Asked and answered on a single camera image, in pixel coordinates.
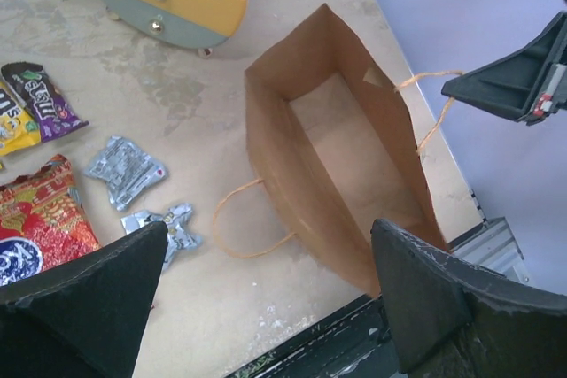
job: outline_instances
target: white wall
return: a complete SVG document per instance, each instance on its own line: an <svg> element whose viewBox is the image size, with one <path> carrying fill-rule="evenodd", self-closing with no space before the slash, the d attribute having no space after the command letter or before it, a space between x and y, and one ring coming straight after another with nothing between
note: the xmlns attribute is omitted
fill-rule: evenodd
<svg viewBox="0 0 567 378"><path fill-rule="evenodd" d="M378 0L415 73L472 70L527 44L563 0ZM421 88L434 113L442 79ZM443 131L489 217L506 216L543 289L567 294L567 112L526 127L456 104Z"/></svg>

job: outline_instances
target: beige stained tabletop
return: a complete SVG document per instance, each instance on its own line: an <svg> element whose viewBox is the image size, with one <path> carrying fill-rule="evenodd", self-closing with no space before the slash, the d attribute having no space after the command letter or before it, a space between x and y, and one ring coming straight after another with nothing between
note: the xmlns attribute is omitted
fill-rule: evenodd
<svg viewBox="0 0 567 378"><path fill-rule="evenodd" d="M216 204L254 177L245 150L243 71L322 3L358 34L392 81L411 76L375 0L251 0L237 35L209 59L109 20L100 0L0 0L0 63L43 64L90 121L65 139L3 158L0 181L32 173L56 153L69 157L89 219L100 242L109 243L124 235L121 214L104 184L81 170L111 135L121 135L170 172L128 212L195 205L190 227L205 243L179 254L163 274L135 378L224 376L360 295L296 241L241 260L219 251L210 237ZM418 88L402 95L419 141L433 117ZM441 134L427 146L423 168L446 239L476 226L477 207ZM286 233L260 189L227 208L223 222L231 246L243 251Z"/></svg>

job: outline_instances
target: brown paper bag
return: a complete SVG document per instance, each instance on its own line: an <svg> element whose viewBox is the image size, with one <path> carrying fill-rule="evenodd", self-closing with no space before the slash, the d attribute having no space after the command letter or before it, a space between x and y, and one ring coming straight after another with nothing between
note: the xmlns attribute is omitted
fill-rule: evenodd
<svg viewBox="0 0 567 378"><path fill-rule="evenodd" d="M408 108L328 5L258 58L245 87L250 161L313 257L376 297L374 219L447 248Z"/></svg>

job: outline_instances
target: candy packaging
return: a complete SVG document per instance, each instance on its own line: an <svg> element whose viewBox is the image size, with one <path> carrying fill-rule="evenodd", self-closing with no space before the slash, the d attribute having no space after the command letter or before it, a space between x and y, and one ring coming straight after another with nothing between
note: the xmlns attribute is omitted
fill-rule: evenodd
<svg viewBox="0 0 567 378"><path fill-rule="evenodd" d="M0 286L98 248L65 157L0 187Z"/></svg>
<svg viewBox="0 0 567 378"><path fill-rule="evenodd" d="M0 73L21 106L37 123L42 142L59 139L89 124L74 114L43 66L17 62L3 66Z"/></svg>
<svg viewBox="0 0 567 378"><path fill-rule="evenodd" d="M129 139L112 136L84 174L105 181L110 204L122 212L145 189L165 179L167 169Z"/></svg>
<svg viewBox="0 0 567 378"><path fill-rule="evenodd" d="M39 127L0 82L0 156L37 145Z"/></svg>
<svg viewBox="0 0 567 378"><path fill-rule="evenodd" d="M135 212L122 218L122 226L127 234L131 234L154 221L163 221L167 225L167 251L163 264L166 270L179 250L195 250L203 243L201 235L192 234L186 229L192 215L191 204L179 204L167 210L165 215L147 210Z"/></svg>

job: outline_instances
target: twisted paper handle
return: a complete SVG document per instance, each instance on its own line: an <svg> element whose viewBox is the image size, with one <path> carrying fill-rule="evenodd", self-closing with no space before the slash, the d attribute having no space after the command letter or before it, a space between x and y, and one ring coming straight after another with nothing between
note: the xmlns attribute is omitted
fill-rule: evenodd
<svg viewBox="0 0 567 378"><path fill-rule="evenodd" d="M236 194L238 194L239 192L242 192L243 190L249 189L252 186L258 185L260 183L262 183L264 180L261 178L255 179L253 181L250 181L248 183L246 183L245 185L242 185L240 188L233 190L232 192L230 192L227 196L225 196L221 202L216 206L216 210L214 210L214 214L213 214L213 237L214 237L214 242L217 244L217 246L224 251L226 254L228 254L231 257L234 258L257 258L257 257L261 257L261 256L265 256L266 254L269 254L270 252L272 252L273 250L277 249L280 245L283 245L285 243L287 243L289 240L291 240L295 234L293 232L289 233L284 239L282 239L280 242L278 242L276 245L274 245L271 248L268 248L267 250L264 251L260 251L260 252L256 252L253 254L241 254L237 251L232 250L231 248L229 248L226 243L224 243L224 241L222 240L221 237L221 233L219 232L218 226L217 226L217 220L219 219L219 214L221 213L221 209L222 207Z"/></svg>
<svg viewBox="0 0 567 378"><path fill-rule="evenodd" d="M398 86L396 86L394 88L394 91L399 92L400 90L406 88L407 86L414 84L414 83L417 83L423 77L442 76L442 75L450 75L450 74L463 75L464 71L449 70L449 71L439 71L439 72L436 72L436 73L419 73L419 74L414 75L411 79L407 79L406 81L404 81L401 84L399 84ZM449 108L451 108L451 105L453 105L453 102L454 102L454 97L449 97L447 99L447 102L443 106L443 110L441 110L441 115L439 115L439 119L435 123L435 126L433 126L431 128L431 130L427 133L427 135L424 137L424 139L417 145L417 154L422 153L422 150L423 150L423 148L425 148L425 145L427 144L427 142L429 142L430 139L433 137L433 135L435 135L435 132L437 132L439 130L439 128L441 127L441 124L445 120L447 113L449 112Z"/></svg>

